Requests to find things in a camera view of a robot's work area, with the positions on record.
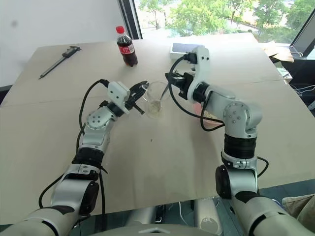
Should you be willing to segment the grey metal caliper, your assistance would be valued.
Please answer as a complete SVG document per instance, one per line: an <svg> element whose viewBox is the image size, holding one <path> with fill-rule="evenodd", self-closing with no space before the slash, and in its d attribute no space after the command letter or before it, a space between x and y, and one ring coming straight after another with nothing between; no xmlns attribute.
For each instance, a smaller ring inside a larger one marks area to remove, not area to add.
<svg viewBox="0 0 315 236"><path fill-rule="evenodd" d="M76 52L81 51L81 47L78 46L70 46L65 52L62 53L62 56L59 60L57 60L52 66L46 69L42 74L39 76L39 80L47 76L52 70L54 70L59 64L61 64L66 59L73 56Z"/></svg>

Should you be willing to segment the beige cloth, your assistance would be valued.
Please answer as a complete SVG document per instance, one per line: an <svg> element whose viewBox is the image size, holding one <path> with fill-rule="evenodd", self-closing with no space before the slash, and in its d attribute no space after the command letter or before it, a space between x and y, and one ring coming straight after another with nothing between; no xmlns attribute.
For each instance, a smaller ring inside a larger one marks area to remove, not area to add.
<svg viewBox="0 0 315 236"><path fill-rule="evenodd" d="M282 205L292 217L315 233L315 194L285 197Z"/></svg>

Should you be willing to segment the oatmeal in glass mug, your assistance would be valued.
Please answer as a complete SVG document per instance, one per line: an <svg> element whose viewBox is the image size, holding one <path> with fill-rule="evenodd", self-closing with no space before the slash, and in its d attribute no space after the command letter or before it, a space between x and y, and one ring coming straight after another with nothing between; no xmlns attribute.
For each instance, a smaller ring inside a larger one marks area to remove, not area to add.
<svg viewBox="0 0 315 236"><path fill-rule="evenodd" d="M148 113L152 117L158 117L161 114L161 102L159 100L149 102Z"/></svg>

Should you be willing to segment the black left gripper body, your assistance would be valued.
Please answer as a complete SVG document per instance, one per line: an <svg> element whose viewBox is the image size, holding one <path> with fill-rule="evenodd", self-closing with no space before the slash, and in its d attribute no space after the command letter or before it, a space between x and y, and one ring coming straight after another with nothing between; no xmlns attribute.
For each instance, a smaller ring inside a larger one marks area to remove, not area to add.
<svg viewBox="0 0 315 236"><path fill-rule="evenodd" d="M132 102L136 103L136 101L142 96L141 93L141 91L140 93L130 93L129 98L125 102L125 108L127 108L128 110L133 109Z"/></svg>

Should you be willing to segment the black window frame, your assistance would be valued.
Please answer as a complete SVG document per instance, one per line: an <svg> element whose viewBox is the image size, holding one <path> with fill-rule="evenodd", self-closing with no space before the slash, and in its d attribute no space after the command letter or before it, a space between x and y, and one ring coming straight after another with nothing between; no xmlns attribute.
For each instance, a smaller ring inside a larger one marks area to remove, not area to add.
<svg viewBox="0 0 315 236"><path fill-rule="evenodd" d="M117 0L127 34L131 39L143 39L134 0Z"/></svg>

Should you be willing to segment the grey robot torso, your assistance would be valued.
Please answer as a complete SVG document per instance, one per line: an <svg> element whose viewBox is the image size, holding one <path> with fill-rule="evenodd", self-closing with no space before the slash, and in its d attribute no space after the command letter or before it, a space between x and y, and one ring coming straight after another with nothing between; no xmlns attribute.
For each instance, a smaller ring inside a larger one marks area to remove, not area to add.
<svg viewBox="0 0 315 236"><path fill-rule="evenodd" d="M91 236L223 236L219 227L207 228L191 227L178 224L152 224L155 216L154 207L145 207L133 210L124 227L106 230Z"/></svg>

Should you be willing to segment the white cylinder under table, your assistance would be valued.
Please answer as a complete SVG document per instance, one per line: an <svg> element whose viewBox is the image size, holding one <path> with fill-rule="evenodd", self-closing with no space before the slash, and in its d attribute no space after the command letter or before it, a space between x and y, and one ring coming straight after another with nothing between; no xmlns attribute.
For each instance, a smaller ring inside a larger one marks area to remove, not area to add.
<svg viewBox="0 0 315 236"><path fill-rule="evenodd" d="M223 227L213 197L194 201L194 226L215 236L223 236Z"/></svg>

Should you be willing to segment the metal spoon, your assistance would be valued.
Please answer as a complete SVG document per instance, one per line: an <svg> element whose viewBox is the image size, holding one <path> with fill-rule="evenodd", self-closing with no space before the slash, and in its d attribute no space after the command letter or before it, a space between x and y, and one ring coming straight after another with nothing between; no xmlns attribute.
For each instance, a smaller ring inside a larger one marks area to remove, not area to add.
<svg viewBox="0 0 315 236"><path fill-rule="evenodd" d="M163 89L162 91L162 94L159 98L160 101L164 101L166 100L170 95L170 92L169 92L169 83L166 84L165 88Z"/></svg>

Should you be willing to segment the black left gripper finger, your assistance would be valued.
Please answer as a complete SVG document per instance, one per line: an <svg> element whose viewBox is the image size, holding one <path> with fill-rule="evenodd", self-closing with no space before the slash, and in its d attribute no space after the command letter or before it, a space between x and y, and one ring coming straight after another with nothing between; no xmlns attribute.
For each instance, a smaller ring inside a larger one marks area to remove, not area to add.
<svg viewBox="0 0 315 236"><path fill-rule="evenodd" d="M145 111L142 110L135 102L132 102L132 107L136 109L141 115L145 113Z"/></svg>
<svg viewBox="0 0 315 236"><path fill-rule="evenodd" d="M148 81L141 81L134 84L129 90L131 93L140 93L140 91L145 90L149 85Z"/></svg>

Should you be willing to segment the pink bowl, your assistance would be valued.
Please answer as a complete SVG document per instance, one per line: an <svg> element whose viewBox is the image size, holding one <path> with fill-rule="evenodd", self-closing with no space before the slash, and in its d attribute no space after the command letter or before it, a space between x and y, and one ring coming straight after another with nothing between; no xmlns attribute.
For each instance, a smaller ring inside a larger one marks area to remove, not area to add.
<svg viewBox="0 0 315 236"><path fill-rule="evenodd" d="M194 113L198 116L198 122L201 125L201 112L202 112L202 107L200 103L194 103L192 106ZM224 127L224 124L222 122L218 122L216 121L216 119L210 119L210 118L206 118L204 117L203 119L203 125L201 125L201 128L203 130L207 130L207 129L211 129L211 130L216 130L219 129L221 127Z"/></svg>

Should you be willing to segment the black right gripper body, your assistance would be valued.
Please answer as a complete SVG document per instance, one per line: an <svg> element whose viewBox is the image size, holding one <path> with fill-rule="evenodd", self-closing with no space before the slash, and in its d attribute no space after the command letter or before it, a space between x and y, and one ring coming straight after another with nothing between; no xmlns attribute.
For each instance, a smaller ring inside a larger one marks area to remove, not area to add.
<svg viewBox="0 0 315 236"><path fill-rule="evenodd" d="M180 85L180 93L179 96L182 97L183 99L187 99L188 98L188 89L191 85L191 83L194 80L194 75L191 73L187 73L185 72L183 74L183 82Z"/></svg>

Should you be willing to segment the brown cardboard sheet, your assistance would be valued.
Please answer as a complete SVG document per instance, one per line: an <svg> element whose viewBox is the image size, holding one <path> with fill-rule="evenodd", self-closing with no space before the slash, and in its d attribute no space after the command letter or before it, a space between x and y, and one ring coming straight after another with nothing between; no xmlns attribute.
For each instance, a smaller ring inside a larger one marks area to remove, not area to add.
<svg viewBox="0 0 315 236"><path fill-rule="evenodd" d="M227 84L261 106L255 152L270 165L260 188L315 178L315 117L284 81ZM0 107L0 224L38 208L41 191L75 156L81 99ZM133 110L111 131L103 166L106 212L215 195L224 130L205 132L168 99L161 118Z"/></svg>
<svg viewBox="0 0 315 236"><path fill-rule="evenodd" d="M2 106L81 99L99 79L130 87L140 81L164 81L174 62L174 43L204 45L210 53L207 80L216 85L282 80L282 75L251 33L135 40L138 64L126 66L115 41L84 43L81 50L45 78L64 45L38 48L5 96Z"/></svg>

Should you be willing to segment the white and blue flat box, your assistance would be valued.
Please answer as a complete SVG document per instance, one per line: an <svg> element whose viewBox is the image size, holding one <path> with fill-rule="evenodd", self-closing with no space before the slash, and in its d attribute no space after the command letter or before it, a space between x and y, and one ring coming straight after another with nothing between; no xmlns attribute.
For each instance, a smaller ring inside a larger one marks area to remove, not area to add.
<svg viewBox="0 0 315 236"><path fill-rule="evenodd" d="M170 47L170 58L178 59L186 53L192 52L195 48L201 47L201 44L173 43Z"/></svg>

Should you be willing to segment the clear glass mug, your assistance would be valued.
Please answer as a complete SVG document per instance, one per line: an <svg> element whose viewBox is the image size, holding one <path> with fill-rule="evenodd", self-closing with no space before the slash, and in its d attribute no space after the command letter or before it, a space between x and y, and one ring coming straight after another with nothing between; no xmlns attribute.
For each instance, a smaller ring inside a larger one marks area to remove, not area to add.
<svg viewBox="0 0 315 236"><path fill-rule="evenodd" d="M164 114L164 104L169 98L168 84L152 82L142 85L145 90L142 96L145 100L145 113L150 118L161 118Z"/></svg>

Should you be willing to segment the cola bottle with red cap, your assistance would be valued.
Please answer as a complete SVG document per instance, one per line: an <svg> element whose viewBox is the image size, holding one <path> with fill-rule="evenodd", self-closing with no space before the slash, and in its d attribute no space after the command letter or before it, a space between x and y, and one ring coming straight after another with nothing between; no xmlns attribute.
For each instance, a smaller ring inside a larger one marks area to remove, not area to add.
<svg viewBox="0 0 315 236"><path fill-rule="evenodd" d="M125 64L130 67L137 65L138 59L132 39L126 34L123 26L117 26L116 32L118 34L116 42Z"/></svg>

